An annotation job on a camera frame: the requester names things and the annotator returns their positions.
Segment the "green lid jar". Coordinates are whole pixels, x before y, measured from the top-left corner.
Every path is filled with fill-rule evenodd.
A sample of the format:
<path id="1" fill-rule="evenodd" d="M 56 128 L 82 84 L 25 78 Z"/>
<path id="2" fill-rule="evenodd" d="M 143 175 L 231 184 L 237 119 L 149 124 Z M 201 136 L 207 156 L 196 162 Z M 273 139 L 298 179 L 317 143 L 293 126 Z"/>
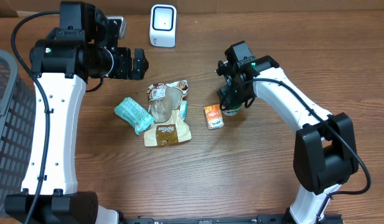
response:
<path id="1" fill-rule="evenodd" d="M 226 116 L 235 116 L 240 110 L 240 108 L 241 108 L 241 105 L 237 105 L 229 110 L 222 111 L 222 113 Z"/>

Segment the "orange small carton box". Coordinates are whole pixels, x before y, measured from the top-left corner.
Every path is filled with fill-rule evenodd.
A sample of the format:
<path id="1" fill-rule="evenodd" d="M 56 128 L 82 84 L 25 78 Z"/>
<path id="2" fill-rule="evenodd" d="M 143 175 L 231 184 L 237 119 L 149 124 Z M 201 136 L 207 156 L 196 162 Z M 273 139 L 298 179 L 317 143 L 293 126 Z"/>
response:
<path id="1" fill-rule="evenodd" d="M 224 126 L 220 105 L 211 105 L 204 108 L 208 129 L 218 129 Z"/>

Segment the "brown beige snack pouch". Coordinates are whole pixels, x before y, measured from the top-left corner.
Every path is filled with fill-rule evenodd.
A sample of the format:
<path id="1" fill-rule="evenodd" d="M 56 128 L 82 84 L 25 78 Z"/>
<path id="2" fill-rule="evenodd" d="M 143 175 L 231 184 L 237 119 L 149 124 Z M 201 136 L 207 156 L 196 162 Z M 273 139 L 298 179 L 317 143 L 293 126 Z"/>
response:
<path id="1" fill-rule="evenodd" d="M 146 147 L 169 146 L 190 141 L 185 122 L 189 85 L 187 80 L 154 83 L 147 88 L 148 112 L 154 121 L 144 133 Z"/>

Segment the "teal tissue pack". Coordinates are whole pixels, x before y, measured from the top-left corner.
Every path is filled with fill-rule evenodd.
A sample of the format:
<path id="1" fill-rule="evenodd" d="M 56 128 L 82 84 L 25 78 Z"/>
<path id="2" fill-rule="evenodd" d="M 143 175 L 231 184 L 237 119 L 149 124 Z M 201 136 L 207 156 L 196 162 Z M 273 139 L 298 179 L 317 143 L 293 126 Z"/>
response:
<path id="1" fill-rule="evenodd" d="M 127 121 L 137 135 L 154 123 L 154 118 L 131 97 L 126 97 L 114 108 L 114 112 L 121 119 Z"/>

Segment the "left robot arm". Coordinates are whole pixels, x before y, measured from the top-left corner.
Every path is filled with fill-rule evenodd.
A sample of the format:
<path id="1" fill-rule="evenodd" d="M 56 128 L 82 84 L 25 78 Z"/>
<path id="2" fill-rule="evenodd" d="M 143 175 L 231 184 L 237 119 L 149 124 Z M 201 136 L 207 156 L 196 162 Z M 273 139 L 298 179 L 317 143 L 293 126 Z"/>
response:
<path id="1" fill-rule="evenodd" d="M 24 70 L 35 86 L 35 122 L 21 191 L 8 195 L 6 213 L 21 223 L 124 223 L 97 194 L 78 190 L 75 145 L 89 78 L 141 80 L 143 49 L 119 47 L 126 21 L 85 2 L 63 1 L 60 25 L 30 50 Z"/>

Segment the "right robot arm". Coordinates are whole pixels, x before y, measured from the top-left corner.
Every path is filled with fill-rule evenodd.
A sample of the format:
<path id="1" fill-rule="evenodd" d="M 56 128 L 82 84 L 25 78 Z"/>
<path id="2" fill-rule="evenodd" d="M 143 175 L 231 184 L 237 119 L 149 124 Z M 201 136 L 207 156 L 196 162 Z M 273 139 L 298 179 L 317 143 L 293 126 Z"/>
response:
<path id="1" fill-rule="evenodd" d="M 226 85 L 217 94 L 220 109 L 233 116 L 256 98 L 269 104 L 295 135 L 294 173 L 300 183 L 284 215 L 258 215 L 258 223 L 342 223 L 326 215 L 333 193 L 358 171 L 354 127 L 345 114 L 333 115 L 299 90 L 269 55 L 257 58 L 246 42 L 231 45 L 216 73 Z"/>

